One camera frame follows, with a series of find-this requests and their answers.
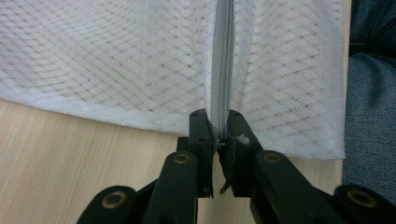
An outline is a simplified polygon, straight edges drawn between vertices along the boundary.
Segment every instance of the white mesh fabric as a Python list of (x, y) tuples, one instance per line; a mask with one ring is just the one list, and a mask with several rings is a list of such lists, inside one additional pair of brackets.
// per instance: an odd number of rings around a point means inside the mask
[[(215, 11), (193, 0), (1, 2), (0, 97), (187, 134), (210, 99)], [(342, 19), (341, 0), (235, 2), (232, 109), (264, 148), (344, 157)]]

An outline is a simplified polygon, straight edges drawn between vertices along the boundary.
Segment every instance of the blue jeans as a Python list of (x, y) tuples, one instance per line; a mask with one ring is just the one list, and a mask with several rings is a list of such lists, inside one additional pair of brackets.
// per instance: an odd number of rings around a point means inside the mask
[(352, 1), (343, 184), (396, 204), (396, 1)]

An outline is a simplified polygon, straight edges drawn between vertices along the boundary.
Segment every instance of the light wood surface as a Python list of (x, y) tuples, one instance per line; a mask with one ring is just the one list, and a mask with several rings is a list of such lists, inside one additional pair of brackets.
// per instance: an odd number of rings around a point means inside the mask
[[(93, 196), (113, 185), (141, 189), (156, 179), (177, 136), (53, 113), (0, 100), (0, 223), (76, 223)], [(292, 160), (332, 193), (340, 161)], [(216, 192), (223, 184), (214, 162)], [(248, 199), (199, 201), (199, 223), (254, 223)]]

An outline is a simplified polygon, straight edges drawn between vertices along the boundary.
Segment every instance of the gray zipper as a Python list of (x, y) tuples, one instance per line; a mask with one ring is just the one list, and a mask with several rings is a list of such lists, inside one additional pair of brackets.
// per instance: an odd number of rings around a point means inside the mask
[(228, 134), (233, 39), (233, 0), (217, 0), (209, 114), (215, 140), (215, 150), (225, 142)]

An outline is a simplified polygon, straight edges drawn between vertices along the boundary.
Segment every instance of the zipper teeth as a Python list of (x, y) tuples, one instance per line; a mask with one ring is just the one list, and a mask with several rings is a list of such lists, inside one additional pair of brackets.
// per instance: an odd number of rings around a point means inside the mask
[(227, 139), (228, 116), (231, 98), (231, 78), (233, 69), (233, 0), (225, 0), (225, 29), (222, 39), (221, 65), (219, 74), (218, 139)]

